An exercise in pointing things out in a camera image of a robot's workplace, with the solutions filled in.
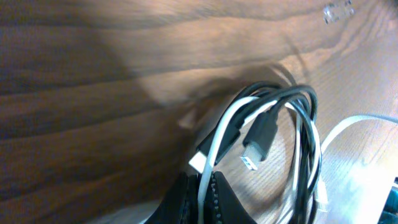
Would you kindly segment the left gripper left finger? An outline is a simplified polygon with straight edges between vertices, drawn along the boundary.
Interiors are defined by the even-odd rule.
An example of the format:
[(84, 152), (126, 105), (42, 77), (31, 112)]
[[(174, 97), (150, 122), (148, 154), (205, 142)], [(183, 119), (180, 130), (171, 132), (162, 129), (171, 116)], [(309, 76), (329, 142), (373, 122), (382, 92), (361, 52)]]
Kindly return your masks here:
[(145, 224), (197, 224), (198, 176), (180, 173)]

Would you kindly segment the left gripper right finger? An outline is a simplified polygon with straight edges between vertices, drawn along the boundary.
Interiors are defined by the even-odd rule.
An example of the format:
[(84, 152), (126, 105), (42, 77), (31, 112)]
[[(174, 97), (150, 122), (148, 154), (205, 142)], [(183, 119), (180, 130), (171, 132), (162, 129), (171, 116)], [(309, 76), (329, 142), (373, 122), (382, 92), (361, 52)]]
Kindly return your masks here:
[(222, 172), (213, 172), (204, 202), (205, 224), (256, 224)]

